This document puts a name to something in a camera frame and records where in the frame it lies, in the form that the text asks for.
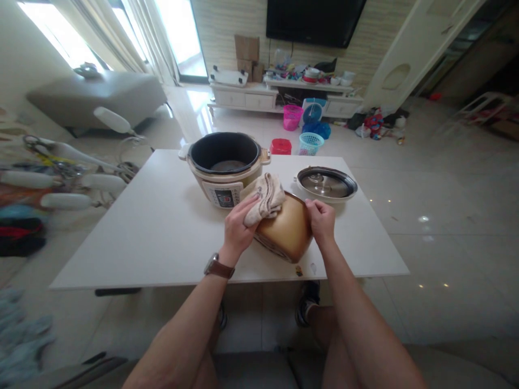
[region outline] pink basket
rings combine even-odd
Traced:
[[[287,131],[295,131],[303,116],[303,109],[297,105],[285,105],[283,112],[283,128]]]

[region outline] cardboard box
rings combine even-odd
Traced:
[[[252,82],[252,61],[246,61],[245,59],[238,59],[236,61],[238,71],[245,70],[249,77],[247,78],[247,82]]]
[[[260,38],[248,38],[242,35],[234,35],[236,45],[236,59],[247,61],[259,61],[260,58]]]
[[[515,123],[511,120],[500,120],[494,123],[492,128],[515,140],[519,140],[519,123]]]
[[[254,64],[252,66],[252,82],[263,82],[263,71],[265,70],[265,65],[263,64]]]

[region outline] shoe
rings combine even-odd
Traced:
[[[299,300],[296,309],[296,323],[299,327],[309,327],[307,321],[307,313],[313,305],[319,305],[321,298],[319,291],[321,290],[321,283],[319,281],[305,281],[303,283],[302,291],[303,297]]]
[[[227,313],[225,312],[225,307],[223,305],[223,301],[220,303],[220,310],[218,311],[218,321],[220,323],[220,331],[223,331],[227,326]]]

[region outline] gray sofa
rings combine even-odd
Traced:
[[[94,116],[99,106],[121,115],[134,128],[167,103],[157,77],[114,71],[93,79],[77,74],[59,79],[30,91],[27,100],[74,137],[74,128],[108,129]]]
[[[433,346],[407,345],[430,389],[519,388],[519,339],[483,339]],[[222,388],[317,389],[325,355],[317,352],[219,354]],[[137,361],[104,358],[70,366],[14,386],[18,389],[120,388]]]

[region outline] cooker control panel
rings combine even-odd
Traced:
[[[202,181],[202,185],[209,200],[220,208],[233,208],[239,203],[239,193],[243,190],[243,183],[217,184]]]

